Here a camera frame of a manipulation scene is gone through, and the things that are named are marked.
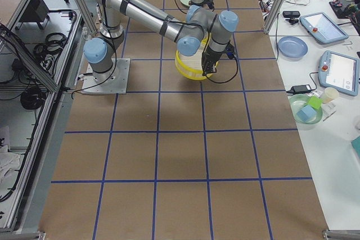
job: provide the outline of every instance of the yellow bowl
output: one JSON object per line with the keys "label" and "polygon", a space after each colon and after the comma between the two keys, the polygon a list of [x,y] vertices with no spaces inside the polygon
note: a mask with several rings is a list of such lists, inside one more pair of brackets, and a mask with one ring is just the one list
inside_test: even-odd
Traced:
{"label": "yellow bowl", "polygon": [[184,56],[176,51],[175,66],[179,73],[184,77],[191,80],[205,80],[206,76],[203,76],[203,69],[201,67],[201,56],[206,45],[206,40],[201,42],[200,48],[193,56]]}

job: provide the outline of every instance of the green bowl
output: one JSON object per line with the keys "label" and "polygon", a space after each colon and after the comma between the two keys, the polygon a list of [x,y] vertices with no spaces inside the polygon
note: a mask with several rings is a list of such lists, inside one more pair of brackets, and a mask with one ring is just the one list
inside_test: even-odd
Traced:
{"label": "green bowl", "polygon": [[297,94],[297,95],[293,95],[290,99],[290,107],[292,110],[292,115],[295,118],[296,122],[299,123],[304,123],[304,124],[316,124],[318,123],[321,119],[322,119],[322,109],[321,107],[316,111],[316,116],[314,116],[313,118],[309,119],[308,121],[303,121],[301,120],[298,116],[297,113],[304,107],[307,105],[308,100],[310,99],[309,96],[304,95],[304,94]]}

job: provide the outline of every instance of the blue cube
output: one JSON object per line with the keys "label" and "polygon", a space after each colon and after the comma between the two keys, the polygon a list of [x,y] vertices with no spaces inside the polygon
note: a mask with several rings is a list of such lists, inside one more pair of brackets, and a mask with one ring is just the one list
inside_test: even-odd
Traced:
{"label": "blue cube", "polygon": [[316,116],[316,111],[310,105],[306,105],[300,111],[298,111],[296,115],[301,119],[302,122],[307,122]]}
{"label": "blue cube", "polygon": [[353,140],[351,142],[351,145],[354,147],[356,153],[358,153],[358,155],[360,157],[360,136],[358,138],[356,138],[355,140]]}

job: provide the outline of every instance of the metal base plate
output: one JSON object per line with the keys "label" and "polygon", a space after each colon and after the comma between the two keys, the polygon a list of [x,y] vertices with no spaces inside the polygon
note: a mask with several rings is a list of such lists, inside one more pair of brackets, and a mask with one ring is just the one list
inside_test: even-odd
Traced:
{"label": "metal base plate", "polygon": [[[96,82],[93,76],[85,77],[83,88],[88,88],[82,90],[84,94],[126,94],[126,88],[128,85],[129,77],[129,68],[130,68],[130,58],[119,58],[116,62],[116,68],[119,69],[119,75],[111,82],[106,82],[101,85],[97,85],[99,82]],[[92,68],[88,65],[87,73],[92,73]]]}

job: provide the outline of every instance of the white screen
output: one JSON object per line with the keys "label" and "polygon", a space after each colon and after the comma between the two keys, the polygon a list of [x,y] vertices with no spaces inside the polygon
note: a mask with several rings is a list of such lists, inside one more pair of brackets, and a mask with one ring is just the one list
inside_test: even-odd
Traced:
{"label": "white screen", "polygon": [[331,21],[329,21],[323,14],[316,14],[306,17],[306,20],[318,29],[325,39],[336,39],[344,36],[344,34],[336,28]]}
{"label": "white screen", "polygon": [[355,60],[330,54],[330,68],[326,83],[354,91]]}

